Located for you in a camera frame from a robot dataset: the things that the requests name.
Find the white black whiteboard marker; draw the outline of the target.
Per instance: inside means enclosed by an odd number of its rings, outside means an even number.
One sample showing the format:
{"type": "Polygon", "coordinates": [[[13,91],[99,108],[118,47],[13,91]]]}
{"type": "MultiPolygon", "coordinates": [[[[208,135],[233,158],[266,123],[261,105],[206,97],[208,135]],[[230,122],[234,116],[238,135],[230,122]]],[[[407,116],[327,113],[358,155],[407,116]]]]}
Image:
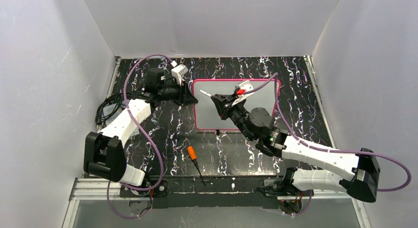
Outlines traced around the white black whiteboard marker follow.
{"type": "Polygon", "coordinates": [[[207,96],[207,97],[212,97],[212,95],[211,94],[209,94],[208,92],[206,92],[206,91],[203,91],[203,90],[199,90],[202,94],[204,94],[205,96],[207,96]]]}

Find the pink framed whiteboard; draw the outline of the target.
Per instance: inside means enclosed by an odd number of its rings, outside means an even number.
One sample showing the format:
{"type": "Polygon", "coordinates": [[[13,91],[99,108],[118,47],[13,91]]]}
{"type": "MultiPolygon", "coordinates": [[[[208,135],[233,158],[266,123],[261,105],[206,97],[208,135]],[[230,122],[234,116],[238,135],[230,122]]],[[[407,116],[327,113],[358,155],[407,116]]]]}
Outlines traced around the pink framed whiteboard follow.
{"type": "MultiPolygon", "coordinates": [[[[238,130],[230,119],[221,120],[212,100],[199,90],[206,91],[211,95],[230,95],[233,93],[235,85],[241,81],[241,79],[197,79],[193,81],[191,89],[194,97],[199,101],[194,105],[196,129],[238,130]]],[[[275,111],[274,84],[272,80],[265,87],[248,97],[244,104],[245,109],[250,112],[254,108],[262,107],[272,115],[275,111]]]]}

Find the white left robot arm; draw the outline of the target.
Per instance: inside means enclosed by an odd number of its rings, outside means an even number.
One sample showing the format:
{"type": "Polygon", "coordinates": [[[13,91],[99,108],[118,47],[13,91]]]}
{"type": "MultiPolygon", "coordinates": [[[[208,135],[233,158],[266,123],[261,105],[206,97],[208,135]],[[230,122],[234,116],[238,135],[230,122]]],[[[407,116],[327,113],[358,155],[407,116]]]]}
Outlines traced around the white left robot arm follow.
{"type": "Polygon", "coordinates": [[[127,164],[124,146],[137,130],[137,123],[146,120],[161,102],[172,101],[179,106],[198,103],[183,80],[186,72],[188,68],[183,64],[174,67],[170,73],[150,68],[143,87],[127,94],[128,108],[108,126],[86,136],[84,172],[112,182],[141,186],[145,172],[127,164]]]}

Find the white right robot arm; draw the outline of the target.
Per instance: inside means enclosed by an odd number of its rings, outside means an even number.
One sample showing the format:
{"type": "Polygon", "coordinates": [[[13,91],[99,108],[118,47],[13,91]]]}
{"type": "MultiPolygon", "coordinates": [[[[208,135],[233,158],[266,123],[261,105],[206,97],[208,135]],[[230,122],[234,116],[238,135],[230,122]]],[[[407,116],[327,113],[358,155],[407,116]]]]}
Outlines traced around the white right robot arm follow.
{"type": "Polygon", "coordinates": [[[319,167],[319,170],[287,168],[279,182],[282,188],[297,191],[331,190],[347,193],[354,199],[373,203],[377,200],[380,166],[372,150],[343,153],[330,147],[319,150],[320,144],[295,139],[287,130],[274,126],[266,109],[247,111],[245,100],[236,94],[210,96],[222,120],[230,119],[247,140],[256,141],[256,148],[270,157],[296,160],[319,167]]]}

